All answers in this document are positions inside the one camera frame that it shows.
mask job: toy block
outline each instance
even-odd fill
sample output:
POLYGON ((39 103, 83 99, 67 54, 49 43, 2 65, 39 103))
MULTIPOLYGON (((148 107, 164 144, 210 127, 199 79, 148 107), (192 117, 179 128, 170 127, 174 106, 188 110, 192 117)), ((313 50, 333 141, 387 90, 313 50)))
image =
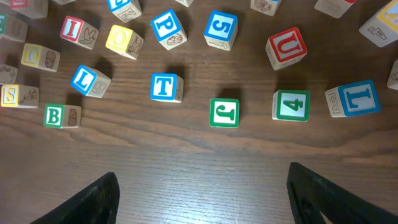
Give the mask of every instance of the toy block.
POLYGON ((188 40, 179 19, 172 9, 151 20, 150 24, 155 32, 157 41, 167 50, 171 50, 188 40))
POLYGON ((144 39, 131 29, 113 25, 106 47, 119 55, 137 60, 144 39))
POLYGON ((0 64, 0 85, 12 85, 17 78, 18 68, 0 64))
POLYGON ((43 124, 46 128, 79 128, 81 107, 47 103, 43 124))
POLYGON ((31 19, 46 18, 49 0, 11 0, 10 7, 31 19))
POLYGON ((274 16, 282 0, 251 0, 251 9, 274 16))
POLYGON ((381 110, 372 80, 342 85, 325 92, 332 117, 342 118, 381 110))
POLYGON ((278 70, 293 65, 307 54, 307 47, 297 27, 268 38, 266 51, 272 68, 278 70))
POLYGON ((37 44, 25 44, 21 64, 56 72, 60 63, 61 54, 37 44))
POLYGON ((225 12, 213 11, 205 29, 205 39, 209 46, 221 50, 231 50, 238 33, 238 18, 225 12))
POLYGON ((310 92, 278 90, 272 101, 272 119, 307 122, 310 113, 310 92))
POLYGON ((3 85, 1 106, 12 108, 39 107, 39 88, 25 85, 3 85))
POLYGON ((181 103, 184 80, 176 74, 152 74, 150 99, 162 102, 181 103))
POLYGON ((210 126, 214 128, 237 128, 239 126, 239 100, 211 99, 210 126))
POLYGON ((85 96, 102 98, 112 80, 100 71, 80 65, 70 84, 85 96))
POLYGON ((109 10, 123 22, 129 22, 142 15, 138 0, 108 0, 109 10))
POLYGON ((28 25, 26 22, 0 13, 0 37, 25 42, 28 25))

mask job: blue border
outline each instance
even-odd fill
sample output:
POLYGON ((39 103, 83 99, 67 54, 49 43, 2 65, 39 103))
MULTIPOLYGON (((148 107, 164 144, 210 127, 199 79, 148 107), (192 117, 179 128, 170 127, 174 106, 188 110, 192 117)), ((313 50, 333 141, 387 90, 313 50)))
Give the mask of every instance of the blue border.
POLYGON ((177 79, 178 75, 171 74, 171 73, 153 73, 152 74, 152 81, 150 84, 150 99, 151 100, 175 100, 175 92, 177 89, 177 79), (174 78, 173 82, 173 93, 171 96, 155 96, 154 95, 154 86, 155 86, 155 77, 163 76, 163 77, 172 77, 174 78))
POLYGON ((169 9, 169 10, 165 11, 163 14, 157 16, 155 19, 153 19, 153 20, 150 21, 150 24, 151 24, 151 26, 152 26, 152 28, 153 28, 153 30, 154 30, 154 32, 155 32, 156 39, 157 39, 157 41, 159 41, 159 42, 162 41, 162 40, 164 40, 164 39, 167 39, 167 38, 169 38, 169 37, 173 36, 174 34, 176 34, 176 33, 178 33, 178 32, 181 31, 180 22, 178 21, 177 15, 175 15, 175 12, 174 12, 173 9, 169 9), (171 13, 172 18, 173 18, 173 21, 174 21, 174 24, 177 26, 177 30, 175 30, 175 31, 173 31, 173 32, 171 32, 171 33, 165 35, 164 37, 160 38, 160 35, 159 35, 159 33, 158 33, 158 31, 157 31, 157 28, 156 28, 156 25, 155 25, 155 21, 156 21, 158 18, 160 18, 160 17, 166 15, 167 13, 171 13))
POLYGON ((237 21, 238 21, 238 17, 236 17, 235 15, 213 10, 213 12, 211 12, 210 19, 207 22, 207 26, 206 26, 206 29, 205 29, 205 36, 206 37, 211 37, 211 38, 214 38, 214 39, 217 39, 217 40, 229 41, 229 40, 231 40, 232 34, 235 31, 236 22, 237 21), (211 24, 213 22, 214 15, 220 15, 220 16, 224 16, 224 17, 228 17, 228 18, 234 19, 234 22, 232 23, 231 30, 230 30, 227 38, 223 38, 223 37, 219 37, 219 36, 216 36, 216 35, 213 35, 213 34, 209 34, 210 26, 211 26, 211 24))
POLYGON ((345 116, 356 116, 356 115, 361 115, 361 114, 374 113, 374 112, 378 112, 378 111, 381 110, 379 98, 377 97, 376 89, 374 87, 374 83, 373 83, 372 80, 365 80, 365 81, 361 81, 361 82, 357 82, 357 83, 352 83, 352 84, 348 84, 348 85, 339 86, 338 87, 338 93, 340 94, 341 104, 343 105, 345 116), (371 91, 372 91, 372 95, 373 95, 373 99, 374 99, 374 104, 376 105, 376 107, 373 108, 373 109, 349 112, 348 108, 347 108, 347 102, 346 102, 346 97, 345 97, 345 94, 344 94, 344 90, 347 89, 347 88, 361 86, 361 85, 370 85, 371 86, 371 91))
POLYGON ((72 87, 74 87, 77 91, 79 91, 81 94, 87 95, 87 93, 91 90, 91 87, 93 86, 93 84, 94 84, 94 82, 95 82, 96 79, 97 79, 97 74, 96 74, 95 72, 91 71, 91 69, 89 69, 88 67, 86 67, 86 66, 84 66, 84 65, 80 65, 80 66, 77 68, 77 71, 76 71, 75 75, 73 76, 72 80, 70 81, 70 85, 71 85, 72 87), (75 81, 75 78, 77 77, 77 75, 79 74, 79 71, 80 71, 82 68, 84 68, 88 73, 90 73, 90 74, 92 74, 92 75, 94 76, 94 80, 93 80, 93 81, 90 83, 90 85, 88 86, 87 91, 83 91, 83 90, 80 88, 80 86, 76 85, 75 82, 74 82, 74 81, 75 81))

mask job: wooden table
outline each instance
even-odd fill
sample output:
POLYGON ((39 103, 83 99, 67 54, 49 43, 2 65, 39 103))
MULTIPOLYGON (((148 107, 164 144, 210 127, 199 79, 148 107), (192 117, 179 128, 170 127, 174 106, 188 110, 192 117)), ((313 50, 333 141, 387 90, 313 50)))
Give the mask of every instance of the wooden table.
MULTIPOLYGON (((40 87, 40 108, 0 108, 0 223, 27 223, 46 214, 108 171, 121 188, 118 223, 293 223, 285 182, 297 161, 354 194, 398 214, 398 91, 386 87, 398 42, 379 48, 359 27, 388 0, 359 0, 341 18, 312 1, 284 0, 274 17, 249 0, 140 0, 144 14, 124 24, 105 0, 50 2, 46 19, 29 20, 27 42, 61 52, 57 73, 19 63, 23 45, 0 40, 0 63, 19 67, 17 82, 40 87), (174 9, 188 42, 167 51, 150 20, 174 9), (207 46, 210 12, 238 16, 232 51, 207 46), (62 40, 66 15, 100 29, 94 50, 62 40), (138 60, 105 47, 113 24, 145 38, 138 60), (308 55, 275 72, 267 38, 299 27, 308 55), (113 81, 104 98, 83 97, 69 82, 80 64, 113 81), (152 73, 185 80, 181 104, 149 99, 152 73), (372 79, 382 111, 332 118, 325 90, 372 79), (309 90, 307 123, 273 121, 272 94, 309 90), (241 102, 238 129, 209 127, 210 99, 241 102), (43 127, 46 103, 82 105, 81 128, 43 127)), ((5 5, 1 12, 16 14, 5 5)))

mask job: wooden block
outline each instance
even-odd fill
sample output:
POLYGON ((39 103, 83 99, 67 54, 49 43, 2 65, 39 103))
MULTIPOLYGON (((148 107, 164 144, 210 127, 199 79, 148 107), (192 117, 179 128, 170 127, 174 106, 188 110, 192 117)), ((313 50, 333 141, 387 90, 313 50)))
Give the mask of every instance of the wooden block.
POLYGON ((7 14, 0 13, 0 37, 25 42, 28 25, 26 22, 7 14))
POLYGON ((31 19, 46 18, 49 0, 11 0, 10 7, 31 19))
POLYGON ((113 25, 106 47, 119 55, 137 60, 144 39, 131 29, 113 25))
POLYGON ((93 50, 100 31, 87 22, 67 16, 60 37, 81 47, 93 50))
POLYGON ((278 90, 272 101, 272 119, 307 122, 310 113, 310 92, 278 90))
POLYGON ((129 22, 142 15, 138 0, 108 0, 109 10, 123 22, 129 22))
POLYGON ((156 101, 181 103, 184 92, 184 80, 176 74, 152 74, 150 99, 156 101))
POLYGON ((251 9, 274 16, 282 0, 251 0, 251 9))
POLYGON ((239 100, 211 99, 210 126, 214 128, 237 128, 239 126, 239 100))
POLYGON ((12 108, 37 108, 39 88, 25 85, 3 85, 1 106, 12 108))
POLYGON ((293 65, 307 54, 307 47, 297 27, 268 38, 266 51, 272 68, 278 70, 293 65))
POLYGON ((15 83, 17 78, 18 68, 0 64, 0 84, 1 85, 12 85, 15 83))
POLYGON ((151 20, 150 23, 157 41, 167 50, 171 50, 188 40, 179 19, 172 9, 151 20))
POLYGON ((79 128, 81 107, 47 103, 43 124, 47 128, 79 128))
POLYGON ((102 98, 112 80, 100 71, 80 65, 70 84, 85 96, 102 98))
POLYGON ((213 11, 205 29, 209 46, 231 50, 238 33, 238 18, 225 12, 213 11))
POLYGON ((342 118, 381 110, 372 80, 342 85, 325 92, 332 117, 342 118))
POLYGON ((61 54, 37 44, 25 44, 21 64, 50 72, 56 72, 61 54))

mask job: table surface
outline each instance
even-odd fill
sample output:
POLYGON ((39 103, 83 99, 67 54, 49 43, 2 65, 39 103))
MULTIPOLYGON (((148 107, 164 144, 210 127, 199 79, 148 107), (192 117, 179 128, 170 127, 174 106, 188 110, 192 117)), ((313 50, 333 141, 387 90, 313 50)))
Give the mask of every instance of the table surface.
MULTIPOLYGON (((121 198, 118 223, 293 223, 285 183, 300 162, 352 193, 398 214, 398 91, 386 87, 398 42, 379 48, 358 29, 388 0, 358 0, 341 18, 315 10, 315 0, 284 0, 274 17, 249 0, 140 0, 143 15, 127 24, 105 0, 50 2, 46 19, 30 20, 27 42, 58 50, 58 72, 19 63, 24 44, 0 40, 0 63, 19 67, 17 83, 40 87, 38 109, 0 108, 0 223, 41 217, 109 171, 121 198), (174 9, 188 42, 167 51, 150 20, 174 9), (203 31, 212 10, 238 16, 227 52, 207 46, 203 31), (59 37, 66 15, 100 30, 94 50, 59 37), (138 60, 105 47, 111 26, 144 39, 138 60), (274 71, 267 38, 297 26, 304 59, 274 71), (104 98, 83 97, 69 82, 80 64, 112 78, 104 98), (185 80, 183 103, 149 98, 152 73, 185 80), (332 118, 325 90, 372 79, 382 111, 332 118), (273 121, 278 89, 311 93, 307 123, 273 121), (210 99, 237 98, 238 129, 209 127, 210 99), (46 103, 82 105, 81 127, 43 127, 46 103)), ((5 5, 1 12, 15 15, 5 5)))

